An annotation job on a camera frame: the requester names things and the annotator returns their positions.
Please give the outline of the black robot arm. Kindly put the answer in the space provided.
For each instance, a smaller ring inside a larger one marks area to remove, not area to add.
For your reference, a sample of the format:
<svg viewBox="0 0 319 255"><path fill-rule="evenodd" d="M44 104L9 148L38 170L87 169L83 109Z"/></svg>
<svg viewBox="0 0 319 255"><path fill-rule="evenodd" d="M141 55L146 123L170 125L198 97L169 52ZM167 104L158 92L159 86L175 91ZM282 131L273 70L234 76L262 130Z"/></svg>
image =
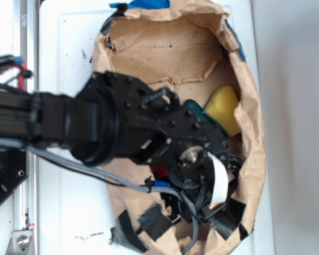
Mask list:
<svg viewBox="0 0 319 255"><path fill-rule="evenodd" d="M194 100L180 102L168 87L94 73L75 96L27 93L0 84L0 146L45 155L68 149L87 166L127 158L148 165L144 189L173 189L184 218L211 222L226 206L242 160L229 153L229 132Z"/></svg>

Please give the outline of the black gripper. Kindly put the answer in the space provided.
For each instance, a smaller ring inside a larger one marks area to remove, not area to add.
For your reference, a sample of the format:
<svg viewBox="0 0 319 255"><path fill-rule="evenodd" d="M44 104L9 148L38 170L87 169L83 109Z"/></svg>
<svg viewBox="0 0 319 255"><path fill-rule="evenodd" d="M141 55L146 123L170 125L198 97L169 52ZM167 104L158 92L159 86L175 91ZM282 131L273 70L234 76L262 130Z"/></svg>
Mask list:
<svg viewBox="0 0 319 255"><path fill-rule="evenodd" d="M182 153L177 165L166 167L167 177L160 181L169 182L194 204L199 222L215 224L234 193L242 159L194 146Z"/></svg>

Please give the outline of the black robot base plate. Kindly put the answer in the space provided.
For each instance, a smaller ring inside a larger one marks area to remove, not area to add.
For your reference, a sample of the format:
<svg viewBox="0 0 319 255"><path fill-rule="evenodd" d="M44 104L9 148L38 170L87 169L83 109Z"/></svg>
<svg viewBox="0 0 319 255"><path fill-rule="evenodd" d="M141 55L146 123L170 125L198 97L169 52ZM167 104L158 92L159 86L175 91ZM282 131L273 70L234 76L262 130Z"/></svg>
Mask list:
<svg viewBox="0 0 319 255"><path fill-rule="evenodd" d="M27 155L19 149L0 149L0 206L28 177Z"/></svg>

